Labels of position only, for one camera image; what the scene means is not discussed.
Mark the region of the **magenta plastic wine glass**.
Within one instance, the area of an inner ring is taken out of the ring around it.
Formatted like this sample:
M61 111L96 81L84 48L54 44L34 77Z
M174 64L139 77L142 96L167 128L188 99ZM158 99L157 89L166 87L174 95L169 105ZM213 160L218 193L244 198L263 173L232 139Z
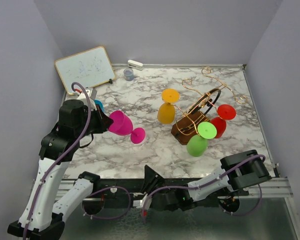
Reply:
M142 127L134 128L131 119L122 111L116 110L109 115L113 123L109 131L118 136L130 136L133 144L140 144L146 137L146 131Z

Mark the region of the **blue plastic wine glass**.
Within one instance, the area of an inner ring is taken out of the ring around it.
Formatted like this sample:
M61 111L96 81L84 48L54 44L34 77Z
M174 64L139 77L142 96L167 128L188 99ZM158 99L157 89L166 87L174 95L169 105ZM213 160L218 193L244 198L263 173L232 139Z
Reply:
M101 101L95 99L94 105L95 105L95 108L94 108L95 111L100 111L100 112L105 113L105 109L104 109L104 106Z

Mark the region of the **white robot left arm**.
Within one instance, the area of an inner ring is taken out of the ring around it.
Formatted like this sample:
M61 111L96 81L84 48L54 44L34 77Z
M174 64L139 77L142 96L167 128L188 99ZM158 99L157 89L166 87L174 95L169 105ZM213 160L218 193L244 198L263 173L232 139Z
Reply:
M85 173L76 189L55 204L55 198L74 153L86 136L105 133L113 120L94 100L70 99L59 109L58 121L41 140L38 171L27 206L21 217L10 223L7 233L29 240L60 239L69 215L84 196L96 197L101 190L98 175Z

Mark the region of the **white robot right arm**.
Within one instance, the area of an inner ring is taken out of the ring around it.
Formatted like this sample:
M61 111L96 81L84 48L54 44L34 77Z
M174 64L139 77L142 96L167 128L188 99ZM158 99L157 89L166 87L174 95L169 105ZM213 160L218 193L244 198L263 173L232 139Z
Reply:
M150 178L145 177L142 187L144 197L140 208L145 212L149 208L157 211L187 211L198 206L217 207L222 205L230 214L235 213L240 202L234 199L245 188L260 186L271 180L264 162L266 157L256 150L226 156L220 160L220 166L209 175L187 182L184 185L166 185L153 169Z

